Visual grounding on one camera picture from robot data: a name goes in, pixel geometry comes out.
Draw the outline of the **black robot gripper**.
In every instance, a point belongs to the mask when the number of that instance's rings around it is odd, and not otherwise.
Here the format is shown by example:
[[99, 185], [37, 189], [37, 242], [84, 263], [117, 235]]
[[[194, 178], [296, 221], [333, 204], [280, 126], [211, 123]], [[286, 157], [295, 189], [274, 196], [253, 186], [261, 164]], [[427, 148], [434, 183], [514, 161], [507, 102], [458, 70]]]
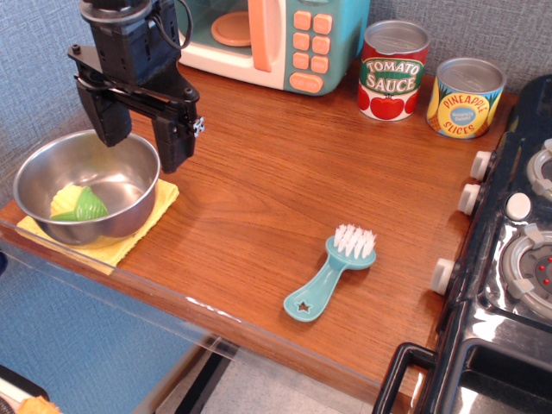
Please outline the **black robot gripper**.
[[95, 45], [69, 51], [78, 66], [78, 95], [99, 139], [114, 147], [132, 129], [129, 109], [117, 93], [163, 98], [167, 107], [153, 120], [164, 173], [175, 173], [194, 155], [204, 118], [195, 113], [198, 91], [179, 73], [181, 41], [174, 1], [82, 1], [82, 18]]

